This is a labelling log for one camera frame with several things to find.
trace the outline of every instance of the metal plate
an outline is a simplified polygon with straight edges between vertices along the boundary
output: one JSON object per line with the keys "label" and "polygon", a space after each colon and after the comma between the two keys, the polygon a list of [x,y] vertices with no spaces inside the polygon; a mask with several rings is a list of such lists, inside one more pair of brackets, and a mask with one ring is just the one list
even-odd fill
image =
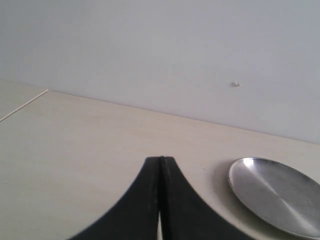
{"label": "metal plate", "polygon": [[228,181],[239,200],[267,223],[320,240],[320,185],[308,176],[276,161],[245,157],[229,166]]}

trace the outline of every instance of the stainless steel plate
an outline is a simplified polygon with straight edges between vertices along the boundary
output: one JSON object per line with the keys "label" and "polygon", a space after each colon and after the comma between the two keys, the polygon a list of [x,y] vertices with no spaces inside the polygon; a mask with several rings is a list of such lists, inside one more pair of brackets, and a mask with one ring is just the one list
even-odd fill
{"label": "stainless steel plate", "polygon": [[320,185],[269,159],[245,157],[228,170],[229,184],[254,214],[292,235],[320,240]]}

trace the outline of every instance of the silver dish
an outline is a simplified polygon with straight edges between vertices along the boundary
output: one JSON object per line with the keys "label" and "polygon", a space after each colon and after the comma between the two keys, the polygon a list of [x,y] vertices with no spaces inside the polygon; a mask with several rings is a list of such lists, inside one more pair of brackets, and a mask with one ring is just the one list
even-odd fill
{"label": "silver dish", "polygon": [[320,240],[320,185],[282,163],[259,157],[234,161],[228,182],[255,215],[289,234]]}

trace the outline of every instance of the white wall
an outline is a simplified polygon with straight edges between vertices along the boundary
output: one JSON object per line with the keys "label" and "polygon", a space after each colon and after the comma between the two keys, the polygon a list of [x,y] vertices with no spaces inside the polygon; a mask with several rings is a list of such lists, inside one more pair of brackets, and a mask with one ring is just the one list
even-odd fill
{"label": "white wall", "polygon": [[320,143],[319,11],[320,0],[0,0],[0,79]]}

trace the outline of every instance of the table surface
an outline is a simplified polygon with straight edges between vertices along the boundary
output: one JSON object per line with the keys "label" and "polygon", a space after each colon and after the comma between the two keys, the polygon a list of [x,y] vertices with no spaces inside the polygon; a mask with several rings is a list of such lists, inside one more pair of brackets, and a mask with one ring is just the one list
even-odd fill
{"label": "table surface", "polygon": [[230,162],[269,158],[320,182],[320,145],[50,91],[0,122],[0,152],[2,240],[73,236],[119,200],[148,156],[174,156],[198,194],[258,240],[300,238],[239,203]]}
{"label": "table surface", "polygon": [[0,122],[48,90],[0,80]]}

